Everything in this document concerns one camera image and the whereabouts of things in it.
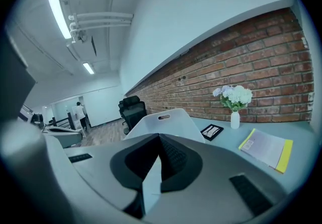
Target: white shirt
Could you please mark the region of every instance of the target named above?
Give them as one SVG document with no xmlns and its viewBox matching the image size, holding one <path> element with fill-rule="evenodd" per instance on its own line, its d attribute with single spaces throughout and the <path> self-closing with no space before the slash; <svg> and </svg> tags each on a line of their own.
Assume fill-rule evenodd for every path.
<svg viewBox="0 0 322 224">
<path fill-rule="evenodd" d="M 85 118 L 85 114 L 83 112 L 83 106 L 81 106 L 81 105 L 76 106 L 75 111 L 76 111 L 76 114 L 77 114 L 77 119 Z"/>
</svg>

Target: black tray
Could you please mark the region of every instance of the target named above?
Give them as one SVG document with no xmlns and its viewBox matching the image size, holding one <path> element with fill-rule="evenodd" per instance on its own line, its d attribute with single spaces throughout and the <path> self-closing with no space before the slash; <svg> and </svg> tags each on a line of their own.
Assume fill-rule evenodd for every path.
<svg viewBox="0 0 322 224">
<path fill-rule="evenodd" d="M 204 134 L 203 132 L 204 131 L 206 131 L 207 129 L 209 129 L 208 130 L 208 132 L 209 131 L 211 131 L 211 130 L 213 130 L 214 128 L 217 128 L 217 130 L 213 133 L 213 135 L 212 136 L 207 136 L 207 134 Z M 212 141 L 212 140 L 214 140 L 214 138 L 217 136 L 217 135 L 219 135 L 220 134 L 220 132 L 221 131 L 223 131 L 223 127 L 221 127 L 221 126 L 217 126 L 217 125 L 213 125 L 213 124 L 210 124 L 210 125 L 208 125 L 205 129 L 203 129 L 202 131 L 201 131 L 201 134 L 203 135 L 203 137 L 205 138 L 205 139 L 207 139 L 208 141 Z"/>
</svg>

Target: white table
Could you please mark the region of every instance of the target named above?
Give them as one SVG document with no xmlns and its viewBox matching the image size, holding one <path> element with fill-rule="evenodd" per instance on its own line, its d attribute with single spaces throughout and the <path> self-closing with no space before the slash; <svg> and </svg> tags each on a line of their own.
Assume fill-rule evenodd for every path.
<svg viewBox="0 0 322 224">
<path fill-rule="evenodd" d="M 206 140 L 206 144 L 228 149 L 257 166 L 279 182 L 287 193 L 300 187 L 307 179 L 314 166 L 320 150 L 321 139 L 316 137 L 309 123 L 306 121 L 286 123 L 241 123 L 239 129 L 231 129 L 230 122 L 194 118 L 192 120 L 201 131 L 209 124 L 218 125 L 224 130 L 213 140 Z M 247 138 L 253 128 L 271 135 L 293 140 L 292 153 L 284 174 L 268 167 L 252 156 L 240 151 L 239 145 Z"/>
</svg>

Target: notebook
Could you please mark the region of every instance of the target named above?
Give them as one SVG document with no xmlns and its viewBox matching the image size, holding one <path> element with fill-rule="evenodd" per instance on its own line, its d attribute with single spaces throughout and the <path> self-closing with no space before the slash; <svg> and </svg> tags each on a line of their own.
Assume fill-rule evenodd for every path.
<svg viewBox="0 0 322 224">
<path fill-rule="evenodd" d="M 270 135 L 254 128 L 238 149 L 273 169 L 285 173 L 292 146 L 292 140 Z"/>
</svg>

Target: hydrangea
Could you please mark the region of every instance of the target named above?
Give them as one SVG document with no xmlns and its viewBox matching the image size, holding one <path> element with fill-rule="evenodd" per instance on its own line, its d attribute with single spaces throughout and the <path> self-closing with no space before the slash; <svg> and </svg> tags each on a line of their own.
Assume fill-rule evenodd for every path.
<svg viewBox="0 0 322 224">
<path fill-rule="evenodd" d="M 214 96 L 220 95 L 220 101 L 225 107 L 232 111 L 238 111 L 247 106 L 252 101 L 252 91 L 245 89 L 243 86 L 223 86 L 213 91 Z"/>
</svg>

